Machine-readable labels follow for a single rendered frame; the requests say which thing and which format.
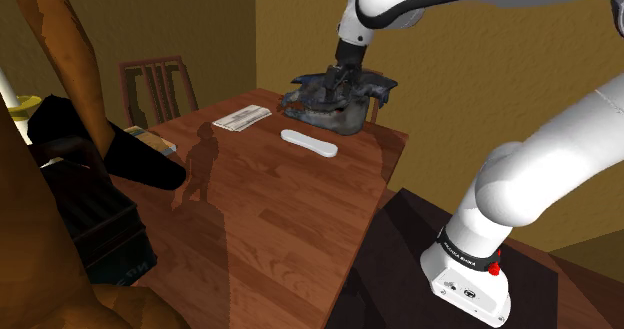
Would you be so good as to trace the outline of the dark blue-grey animal skull figure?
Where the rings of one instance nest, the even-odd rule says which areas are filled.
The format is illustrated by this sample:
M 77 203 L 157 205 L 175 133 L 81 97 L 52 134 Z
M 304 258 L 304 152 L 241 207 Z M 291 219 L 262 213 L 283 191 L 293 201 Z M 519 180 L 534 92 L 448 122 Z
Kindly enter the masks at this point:
M 292 80 L 299 87 L 286 93 L 280 105 L 284 114 L 315 127 L 340 135 L 358 133 L 365 122 L 370 98 L 379 100 L 382 108 L 395 80 L 370 71 L 362 71 L 356 81 L 342 80 L 330 96 L 325 87 L 325 73 L 301 75 Z

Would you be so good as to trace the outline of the white remote control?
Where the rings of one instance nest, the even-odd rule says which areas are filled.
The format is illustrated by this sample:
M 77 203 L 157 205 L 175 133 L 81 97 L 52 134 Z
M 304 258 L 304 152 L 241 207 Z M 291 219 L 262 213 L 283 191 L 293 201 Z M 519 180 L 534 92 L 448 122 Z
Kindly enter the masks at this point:
M 284 129 L 280 132 L 280 137 L 289 143 L 306 148 L 320 156 L 331 158 L 338 153 L 338 147 L 326 141 L 322 141 L 291 129 Z

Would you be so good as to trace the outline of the folded newspaper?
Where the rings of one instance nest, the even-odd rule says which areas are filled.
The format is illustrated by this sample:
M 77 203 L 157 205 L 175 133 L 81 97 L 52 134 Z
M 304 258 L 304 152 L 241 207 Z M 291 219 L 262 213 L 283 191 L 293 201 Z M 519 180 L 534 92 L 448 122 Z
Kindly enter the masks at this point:
M 254 123 L 269 117 L 272 112 L 258 105 L 249 105 L 221 119 L 213 121 L 216 127 L 232 132 L 241 132 Z

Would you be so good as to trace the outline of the wooden table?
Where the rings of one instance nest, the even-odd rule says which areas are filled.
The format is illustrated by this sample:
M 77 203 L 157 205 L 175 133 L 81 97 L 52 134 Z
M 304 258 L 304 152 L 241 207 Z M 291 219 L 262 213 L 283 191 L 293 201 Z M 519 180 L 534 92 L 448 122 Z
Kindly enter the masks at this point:
M 250 104 L 275 109 L 276 93 L 255 89 L 155 127 L 185 165 L 204 122 Z M 284 141 L 284 129 L 333 143 L 326 158 Z M 157 254 L 141 279 L 191 329 L 323 329 L 407 142 L 366 124 L 340 136 L 272 113 L 234 133 L 213 125 L 219 154 L 208 201 L 196 192 L 171 208 L 175 191 L 128 180 Z

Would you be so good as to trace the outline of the small brown human figure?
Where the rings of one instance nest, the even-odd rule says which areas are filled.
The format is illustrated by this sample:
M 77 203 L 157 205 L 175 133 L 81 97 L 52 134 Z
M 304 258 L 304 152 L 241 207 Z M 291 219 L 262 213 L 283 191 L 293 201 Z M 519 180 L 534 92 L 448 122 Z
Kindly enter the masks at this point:
M 189 150 L 185 168 L 187 178 L 181 188 L 175 192 L 171 208 L 176 209 L 199 192 L 201 202 L 208 201 L 208 185 L 212 168 L 219 154 L 218 139 L 214 136 L 213 125 L 204 122 L 196 131 L 199 141 Z

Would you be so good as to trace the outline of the book with tan cover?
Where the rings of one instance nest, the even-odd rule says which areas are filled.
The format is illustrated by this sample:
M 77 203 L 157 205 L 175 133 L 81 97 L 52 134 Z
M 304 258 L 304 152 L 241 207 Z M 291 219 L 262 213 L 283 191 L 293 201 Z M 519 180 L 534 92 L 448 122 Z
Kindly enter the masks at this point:
M 125 132 L 139 139 L 154 150 L 159 151 L 164 156 L 168 156 L 177 150 L 177 146 L 174 143 L 139 126 L 128 127 L 125 129 Z

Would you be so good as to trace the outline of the dark robot stand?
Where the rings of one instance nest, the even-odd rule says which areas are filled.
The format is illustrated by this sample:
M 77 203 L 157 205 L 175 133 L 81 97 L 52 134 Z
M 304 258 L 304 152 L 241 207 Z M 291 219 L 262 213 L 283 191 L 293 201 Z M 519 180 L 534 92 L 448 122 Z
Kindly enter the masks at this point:
M 325 329 L 493 329 L 436 297 L 420 255 L 450 214 L 402 189 L 370 224 Z M 559 329 L 558 274 L 501 246 L 511 313 L 500 329 Z

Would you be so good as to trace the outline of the wooden slat-back chair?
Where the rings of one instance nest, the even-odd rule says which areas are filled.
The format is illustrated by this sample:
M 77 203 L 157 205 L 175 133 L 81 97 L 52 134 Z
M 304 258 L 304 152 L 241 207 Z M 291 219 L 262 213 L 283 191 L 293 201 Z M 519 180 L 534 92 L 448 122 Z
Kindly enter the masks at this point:
M 140 71 L 140 75 L 148 91 L 148 98 L 151 102 L 151 108 L 157 124 L 162 124 L 180 116 L 177 101 L 172 91 L 173 85 L 169 81 L 167 71 L 168 63 L 175 63 L 177 65 L 190 111 L 198 110 L 198 103 L 193 91 L 190 76 L 180 55 L 120 62 L 118 64 L 120 93 L 125 118 L 129 126 L 134 126 L 136 123 L 132 101 L 130 99 L 129 72 L 134 74 L 136 71 Z

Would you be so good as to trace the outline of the black curved shape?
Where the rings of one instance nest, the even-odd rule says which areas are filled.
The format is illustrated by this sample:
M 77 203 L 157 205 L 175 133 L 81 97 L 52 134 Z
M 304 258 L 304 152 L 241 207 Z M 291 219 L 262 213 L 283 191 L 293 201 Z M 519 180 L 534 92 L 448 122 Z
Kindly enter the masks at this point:
M 109 174 L 164 190 L 175 190 L 186 179 L 186 170 L 159 151 L 108 122 L 115 135 L 103 158 Z M 68 136 L 93 143 L 71 101 L 50 95 L 31 116 L 27 131 L 34 144 Z

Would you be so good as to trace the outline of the black box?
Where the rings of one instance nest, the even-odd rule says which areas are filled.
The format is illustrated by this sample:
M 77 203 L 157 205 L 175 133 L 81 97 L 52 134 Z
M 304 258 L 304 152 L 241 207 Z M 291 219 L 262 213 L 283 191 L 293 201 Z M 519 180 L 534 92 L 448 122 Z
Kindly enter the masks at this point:
M 70 136 L 30 151 L 91 283 L 130 286 L 157 264 L 136 203 L 113 186 L 91 142 Z

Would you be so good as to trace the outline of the white and yellow lamp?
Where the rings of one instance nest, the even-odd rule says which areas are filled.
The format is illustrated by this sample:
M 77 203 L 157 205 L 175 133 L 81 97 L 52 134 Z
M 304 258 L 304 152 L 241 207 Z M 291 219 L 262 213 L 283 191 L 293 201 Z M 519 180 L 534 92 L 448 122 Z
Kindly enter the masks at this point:
M 17 95 L 1 68 L 0 94 L 24 142 L 30 145 L 32 141 L 28 136 L 28 121 L 30 118 L 28 111 L 40 105 L 42 99 L 35 95 Z

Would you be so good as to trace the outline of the large brown sculpture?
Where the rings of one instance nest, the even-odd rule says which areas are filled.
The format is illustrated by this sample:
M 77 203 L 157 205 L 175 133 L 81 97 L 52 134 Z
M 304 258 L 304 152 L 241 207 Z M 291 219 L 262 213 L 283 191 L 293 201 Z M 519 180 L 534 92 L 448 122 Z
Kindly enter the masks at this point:
M 108 123 L 96 56 L 69 0 L 16 0 L 97 151 Z M 0 112 L 0 329 L 191 329 L 147 287 L 92 285 L 39 165 Z

